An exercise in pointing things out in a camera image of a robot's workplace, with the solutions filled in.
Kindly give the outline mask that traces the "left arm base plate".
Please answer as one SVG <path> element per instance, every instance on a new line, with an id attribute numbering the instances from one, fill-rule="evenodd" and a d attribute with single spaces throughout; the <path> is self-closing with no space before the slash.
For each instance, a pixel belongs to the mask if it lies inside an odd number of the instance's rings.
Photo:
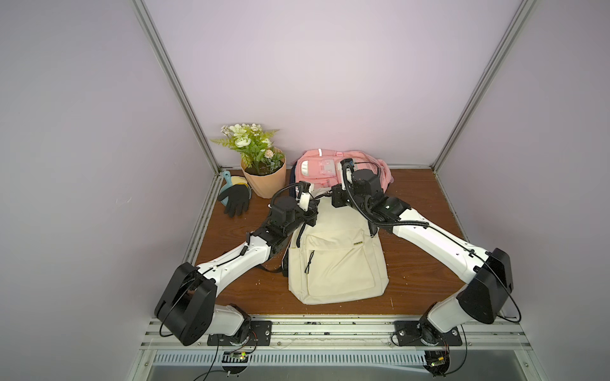
<path id="1" fill-rule="evenodd" d="M 254 320 L 246 322 L 233 336 L 222 334 L 209 335 L 208 346 L 241 347 L 241 346 L 270 346 L 273 323 L 269 320 Z"/>

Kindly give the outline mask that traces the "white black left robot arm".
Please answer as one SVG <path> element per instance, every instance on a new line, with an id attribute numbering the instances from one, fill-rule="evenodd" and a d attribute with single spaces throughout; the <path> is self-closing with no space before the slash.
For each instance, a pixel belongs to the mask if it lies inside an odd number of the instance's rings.
<path id="1" fill-rule="evenodd" d="M 220 306 L 216 298 L 233 281 L 263 265 L 286 249 L 302 225 L 314 225 L 319 200 L 311 195 L 312 185 L 301 181 L 295 197 L 276 192 L 264 223 L 246 235 L 244 243 L 220 257 L 200 265 L 181 264 L 173 273 L 154 310 L 162 329 L 167 329 L 184 346 L 202 336 L 216 336 L 232 344 L 249 341 L 251 317 L 237 306 Z"/>

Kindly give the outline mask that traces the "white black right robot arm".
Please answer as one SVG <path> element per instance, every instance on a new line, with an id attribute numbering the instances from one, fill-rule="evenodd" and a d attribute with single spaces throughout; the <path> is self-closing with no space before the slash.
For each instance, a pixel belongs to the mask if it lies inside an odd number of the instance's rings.
<path id="1" fill-rule="evenodd" d="M 405 201 L 387 196 L 380 177 L 357 169 L 351 159 L 336 166 L 339 184 L 333 188 L 335 206 L 350 206 L 373 231 L 386 230 L 427 252 L 464 283 L 453 295 L 434 303 L 419 319 L 417 340 L 439 344 L 443 335 L 465 322 L 490 325 L 512 299 L 510 256 L 471 244 L 431 222 Z"/>

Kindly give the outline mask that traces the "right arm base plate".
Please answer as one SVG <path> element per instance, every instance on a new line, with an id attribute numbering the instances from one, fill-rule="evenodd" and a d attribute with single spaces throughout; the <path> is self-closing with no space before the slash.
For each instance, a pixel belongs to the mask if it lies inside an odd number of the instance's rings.
<path id="1" fill-rule="evenodd" d="M 462 346 L 462 336 L 457 327 L 447 333 L 430 333 L 422 329 L 419 322 L 412 320 L 398 320 L 393 322 L 394 331 L 391 341 L 397 346 Z"/>

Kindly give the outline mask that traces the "cream canvas backpack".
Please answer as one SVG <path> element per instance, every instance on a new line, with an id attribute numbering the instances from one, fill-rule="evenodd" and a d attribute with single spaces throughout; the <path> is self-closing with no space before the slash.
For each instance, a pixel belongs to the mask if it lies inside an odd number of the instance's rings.
<path id="1" fill-rule="evenodd" d="M 376 298 L 389 285 L 379 236 L 359 212 L 329 198 L 320 200 L 315 226 L 293 233 L 276 271 L 305 305 Z"/>

